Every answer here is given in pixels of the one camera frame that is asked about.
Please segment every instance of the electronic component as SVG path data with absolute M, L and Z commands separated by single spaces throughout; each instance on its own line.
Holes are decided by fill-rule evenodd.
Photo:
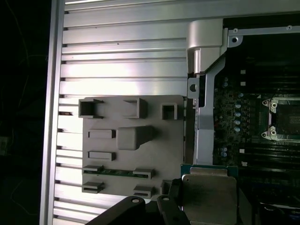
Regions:
M 273 97 L 263 100 L 262 105 L 269 109 L 263 138 L 300 142 L 300 97 Z

